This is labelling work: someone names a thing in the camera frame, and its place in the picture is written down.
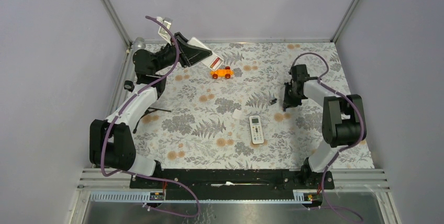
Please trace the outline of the white battery cover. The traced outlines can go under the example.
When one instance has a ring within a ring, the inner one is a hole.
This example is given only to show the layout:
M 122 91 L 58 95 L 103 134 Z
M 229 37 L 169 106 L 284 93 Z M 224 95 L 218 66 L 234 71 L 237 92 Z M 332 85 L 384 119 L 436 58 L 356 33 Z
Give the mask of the white battery cover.
M 241 110 L 235 109 L 232 113 L 232 118 L 237 119 L 237 120 L 241 120 L 241 119 L 244 119 L 245 117 L 244 117 Z

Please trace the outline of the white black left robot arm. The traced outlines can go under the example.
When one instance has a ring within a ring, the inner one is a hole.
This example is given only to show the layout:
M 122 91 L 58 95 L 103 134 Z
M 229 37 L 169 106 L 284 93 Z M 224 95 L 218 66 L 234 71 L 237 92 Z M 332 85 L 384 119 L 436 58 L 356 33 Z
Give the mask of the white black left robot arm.
M 140 120 L 165 91 L 167 75 L 158 72 L 177 64 L 183 68 L 200 62 L 208 67 L 221 64 L 218 55 L 195 37 L 188 40 L 177 32 L 174 39 L 157 52 L 147 50 L 142 38 L 133 42 L 129 56 L 136 81 L 124 82 L 129 98 L 106 119 L 95 119 L 90 125 L 90 162 L 142 175 L 142 181 L 151 188 L 162 183 L 163 175 L 156 170 L 155 160 L 137 153 L 134 139 Z

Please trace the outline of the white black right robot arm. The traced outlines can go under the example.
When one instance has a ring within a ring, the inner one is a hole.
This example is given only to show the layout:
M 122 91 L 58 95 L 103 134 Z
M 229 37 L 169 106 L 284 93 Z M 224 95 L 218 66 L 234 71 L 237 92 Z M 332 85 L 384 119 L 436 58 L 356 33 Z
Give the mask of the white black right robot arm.
M 300 174 L 303 186 L 314 188 L 321 181 L 339 152 L 354 147 L 366 137 L 363 103 L 360 95 L 344 95 L 327 86 L 318 77 L 311 77 L 304 64 L 290 68 L 291 80 L 284 84 L 283 111 L 311 99 L 323 108 L 321 133 L 323 141 L 316 152 L 304 162 Z

